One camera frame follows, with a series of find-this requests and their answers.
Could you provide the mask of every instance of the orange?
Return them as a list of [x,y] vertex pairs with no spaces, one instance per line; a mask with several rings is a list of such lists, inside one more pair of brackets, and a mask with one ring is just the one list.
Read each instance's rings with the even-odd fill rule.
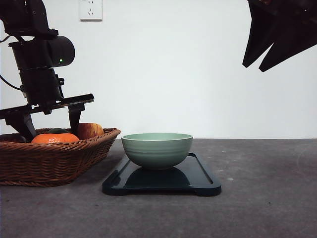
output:
[[71,133],[62,134],[40,134],[33,138],[31,143],[48,144],[48,143],[65,143],[79,141],[76,135]]

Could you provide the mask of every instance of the black cable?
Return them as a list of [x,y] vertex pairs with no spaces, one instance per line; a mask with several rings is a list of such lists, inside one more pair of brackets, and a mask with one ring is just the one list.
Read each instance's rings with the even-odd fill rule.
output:
[[16,90],[21,91],[20,88],[13,86],[13,85],[10,84],[8,81],[6,81],[6,80],[1,76],[1,74],[0,74],[0,78],[3,80],[3,82],[5,82],[5,83],[6,83],[7,85],[9,85],[10,87],[12,87],[12,88],[14,88],[14,89],[16,89]]
[[5,42],[7,39],[9,39],[10,36],[11,36],[11,35],[6,36],[3,40],[0,40],[0,43]]

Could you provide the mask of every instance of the dark green tray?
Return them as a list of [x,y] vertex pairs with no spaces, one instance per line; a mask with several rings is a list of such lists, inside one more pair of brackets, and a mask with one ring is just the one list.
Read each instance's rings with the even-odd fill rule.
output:
[[125,156],[103,183],[103,193],[108,195],[148,191],[215,196],[221,193],[221,184],[195,153],[189,153],[182,163],[167,170],[146,170]]

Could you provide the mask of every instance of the table surface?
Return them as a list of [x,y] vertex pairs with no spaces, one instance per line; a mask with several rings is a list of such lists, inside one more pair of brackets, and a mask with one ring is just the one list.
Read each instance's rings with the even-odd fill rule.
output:
[[69,185],[1,186],[2,238],[316,238],[317,140],[195,139],[222,184],[214,197],[109,196],[109,155]]

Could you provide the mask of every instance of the electrical outlet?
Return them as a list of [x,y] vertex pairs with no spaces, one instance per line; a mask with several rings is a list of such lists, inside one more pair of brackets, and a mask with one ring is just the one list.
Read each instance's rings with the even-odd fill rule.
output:
[[80,20],[102,20],[103,0],[79,0]]

